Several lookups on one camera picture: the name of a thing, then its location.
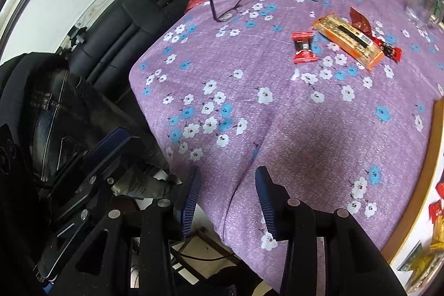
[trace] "leather couch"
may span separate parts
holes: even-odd
[[[128,75],[134,63],[185,11],[189,0],[115,0],[69,56],[70,71],[115,102],[145,130]]]

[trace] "glass mug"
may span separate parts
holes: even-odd
[[[444,0],[408,0],[405,13],[418,28],[435,25],[443,19]]]

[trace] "metal screw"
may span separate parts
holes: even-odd
[[[299,206],[301,204],[301,201],[299,201],[297,198],[289,198],[287,200],[287,203],[290,206],[297,207],[297,206]]]
[[[349,212],[346,209],[339,209],[336,211],[337,215],[342,218],[347,218],[349,216]]]
[[[87,218],[87,217],[88,217],[88,210],[84,209],[82,211],[82,213],[80,214],[80,218],[82,219],[82,221],[85,221],[85,218]]]
[[[167,198],[162,198],[161,200],[159,200],[157,202],[157,205],[159,207],[168,207],[170,205],[170,203],[171,203],[170,200],[168,200]]]
[[[120,216],[120,211],[118,209],[114,209],[108,213],[109,218],[117,218]]]

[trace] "white flower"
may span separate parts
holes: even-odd
[[[152,74],[152,75],[148,76],[145,85],[150,85],[151,83],[153,83],[153,81],[154,81],[155,78],[156,78],[156,75],[155,75],[155,74]]]
[[[349,211],[352,215],[357,213],[360,209],[360,202],[359,201],[352,201],[347,204],[347,211]]]
[[[310,94],[310,98],[314,101],[314,103],[322,103],[324,101],[324,95],[318,91]]]
[[[173,101],[173,99],[174,99],[173,96],[166,96],[163,99],[163,104],[167,105],[168,103],[171,103]]]
[[[330,56],[324,57],[322,59],[322,65],[324,67],[331,67],[333,65],[333,59]]]
[[[215,95],[215,101],[218,105],[221,105],[223,102],[225,102],[225,94],[221,91],[217,92]]]
[[[184,154],[186,151],[188,151],[188,143],[186,143],[186,142],[182,142],[182,143],[179,145],[179,153],[180,153],[180,154]]]
[[[184,30],[185,30],[185,24],[181,24],[181,25],[179,25],[179,26],[176,27],[175,32],[176,32],[176,34],[180,34],[180,33],[182,33]]]
[[[319,72],[319,77],[321,77],[322,79],[330,79],[331,77],[333,77],[333,74],[330,69],[324,68]]]
[[[182,132],[182,136],[185,138],[193,138],[197,133],[199,133],[199,127],[199,125],[195,125],[193,123],[185,126]]]
[[[293,73],[293,75],[291,76],[290,80],[292,80],[292,81],[296,81],[296,79],[298,79],[298,78],[299,78],[299,69],[295,68],[295,69],[294,69],[294,73]]]
[[[339,53],[334,57],[335,63],[339,65],[344,65],[347,63],[347,57],[345,54]]]
[[[173,160],[173,150],[171,149],[171,147],[168,147],[167,149],[166,149],[166,159],[168,160],[168,161],[172,161]]]
[[[355,91],[349,85],[342,86],[341,94],[342,94],[342,99],[347,102],[351,102],[352,99],[354,99],[355,97]]]
[[[384,72],[387,78],[393,78],[393,69],[388,64],[384,66]]]
[[[239,119],[238,125],[236,126],[236,134],[242,134],[247,129],[247,120],[245,118]]]
[[[278,242],[273,238],[273,235],[270,232],[265,232],[265,235],[261,238],[262,245],[261,248],[267,251],[271,251],[275,247],[278,246]]]
[[[166,64],[170,64],[172,62],[174,62],[176,60],[176,55],[175,54],[171,54],[165,61]]]
[[[165,34],[165,36],[163,37],[164,41],[169,41],[173,36],[173,32],[168,32],[167,34]]]
[[[419,115],[415,116],[415,127],[418,130],[418,132],[422,131],[422,119]]]
[[[203,134],[211,134],[218,127],[218,121],[211,116],[205,119],[205,123],[202,126]]]
[[[207,82],[203,88],[203,94],[211,94],[216,89],[216,85],[216,81],[211,80]]]
[[[258,92],[258,102],[261,104],[269,104],[273,101],[273,93],[270,91],[268,87],[263,87]]]
[[[195,148],[190,152],[190,160],[199,161],[200,157],[203,156],[202,148]]]
[[[370,218],[375,214],[375,212],[378,210],[378,207],[376,207],[376,202],[369,202],[367,206],[365,207],[364,214],[367,216],[367,218]]]
[[[306,84],[314,85],[317,82],[316,74],[304,73],[301,75],[301,80]]]
[[[237,79],[241,79],[244,75],[244,72],[242,71],[242,69],[235,69],[233,72],[233,76]]]
[[[183,104],[184,105],[189,105],[191,104],[191,102],[193,101],[194,96],[192,94],[188,94],[187,96],[185,96],[185,98],[183,99]]]
[[[352,189],[352,195],[354,199],[364,197],[367,192],[367,180],[363,177],[356,180]]]
[[[227,20],[227,19],[230,19],[232,16],[233,16],[232,13],[225,13],[225,14],[221,17],[221,19],[222,19],[222,20]]]
[[[370,89],[370,88],[372,87],[372,85],[373,85],[373,81],[372,81],[372,79],[371,79],[370,77],[365,77],[365,78],[362,80],[362,85],[363,85],[365,88]]]
[[[263,8],[263,5],[262,5],[262,3],[256,3],[256,4],[253,4],[252,8],[255,11],[260,11]]]
[[[333,42],[330,42],[329,44],[327,44],[327,48],[331,49],[332,51],[335,51],[335,52],[339,50],[339,46]]]
[[[205,103],[202,107],[202,114],[210,114],[215,109],[215,104],[212,102]]]
[[[218,136],[218,139],[217,139],[217,141],[216,141],[216,144],[217,144],[219,147],[226,147],[226,145],[228,144],[228,142],[229,142],[229,138],[228,138],[228,136],[227,136],[226,134],[221,134],[220,136]]]

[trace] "purple tablecloth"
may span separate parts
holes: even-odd
[[[216,0],[218,13],[237,0]],[[199,204],[222,240],[279,289],[286,242],[267,232],[254,171],[313,209],[354,214],[381,248],[416,185],[433,103],[443,94],[438,28],[419,31],[407,0],[254,0],[216,23],[195,7],[137,61],[130,83],[172,171],[201,170]],[[319,34],[295,66],[291,33],[354,7],[403,49],[370,73]]]

